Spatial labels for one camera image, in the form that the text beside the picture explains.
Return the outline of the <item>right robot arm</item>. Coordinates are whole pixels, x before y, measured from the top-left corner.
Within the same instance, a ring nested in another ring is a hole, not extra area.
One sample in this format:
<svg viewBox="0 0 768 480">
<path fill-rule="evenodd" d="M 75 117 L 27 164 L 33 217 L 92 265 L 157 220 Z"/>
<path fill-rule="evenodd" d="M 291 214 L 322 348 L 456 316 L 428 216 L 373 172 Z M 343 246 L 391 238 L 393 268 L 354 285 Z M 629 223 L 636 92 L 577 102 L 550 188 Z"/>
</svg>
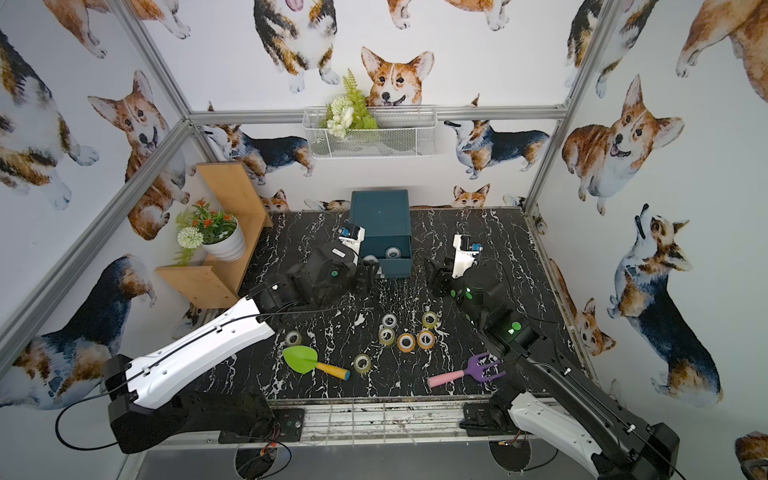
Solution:
<svg viewBox="0 0 768 480">
<path fill-rule="evenodd" d="M 491 267 L 471 263 L 459 277 L 453 263 L 425 263 L 428 286 L 452 299 L 486 350 L 500 360 L 507 386 L 494 401 L 519 429 L 548 442 L 595 479 L 671 479 L 677 475 L 678 435 L 651 425 L 596 386 L 547 341 L 537 319 L 517 311 Z"/>
</svg>

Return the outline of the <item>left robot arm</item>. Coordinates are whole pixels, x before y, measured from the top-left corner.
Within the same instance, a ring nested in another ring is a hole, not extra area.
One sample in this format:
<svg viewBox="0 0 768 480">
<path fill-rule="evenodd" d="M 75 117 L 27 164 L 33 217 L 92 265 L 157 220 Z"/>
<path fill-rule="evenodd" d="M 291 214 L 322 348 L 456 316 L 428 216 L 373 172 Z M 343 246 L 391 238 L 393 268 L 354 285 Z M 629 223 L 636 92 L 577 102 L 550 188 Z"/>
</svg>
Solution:
<svg viewBox="0 0 768 480">
<path fill-rule="evenodd" d="M 348 293 L 369 291 L 379 262 L 333 241 L 303 264 L 265 277 L 208 324 L 135 359 L 118 355 L 104 365 L 108 415 L 120 450 L 139 453 L 181 433 L 223 431 L 265 438 L 276 423 L 260 393 L 212 394 L 189 384 L 233 354 L 327 311 Z"/>
</svg>

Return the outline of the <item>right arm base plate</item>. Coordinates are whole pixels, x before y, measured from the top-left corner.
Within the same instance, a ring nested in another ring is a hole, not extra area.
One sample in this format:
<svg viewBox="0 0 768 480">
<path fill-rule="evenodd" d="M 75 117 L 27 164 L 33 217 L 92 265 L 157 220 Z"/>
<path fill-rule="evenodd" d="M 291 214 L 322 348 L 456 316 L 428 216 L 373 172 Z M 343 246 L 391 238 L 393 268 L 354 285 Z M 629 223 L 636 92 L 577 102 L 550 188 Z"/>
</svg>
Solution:
<svg viewBox="0 0 768 480">
<path fill-rule="evenodd" d="M 519 432 L 508 411 L 489 402 L 465 403 L 459 428 L 469 437 L 515 435 Z"/>
</svg>

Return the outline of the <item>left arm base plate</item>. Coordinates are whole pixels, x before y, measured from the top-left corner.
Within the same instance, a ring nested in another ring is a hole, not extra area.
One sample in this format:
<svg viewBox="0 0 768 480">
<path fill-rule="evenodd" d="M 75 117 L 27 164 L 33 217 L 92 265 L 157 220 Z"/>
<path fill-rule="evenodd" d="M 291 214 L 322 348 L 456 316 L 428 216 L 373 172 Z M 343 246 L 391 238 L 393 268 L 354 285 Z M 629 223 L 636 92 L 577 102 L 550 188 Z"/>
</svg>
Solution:
<svg viewBox="0 0 768 480">
<path fill-rule="evenodd" d="M 304 408 L 278 408 L 273 411 L 273 419 L 252 427 L 245 434 L 221 431 L 219 444 L 266 443 L 280 441 L 296 443 L 301 440 L 305 424 Z"/>
</svg>

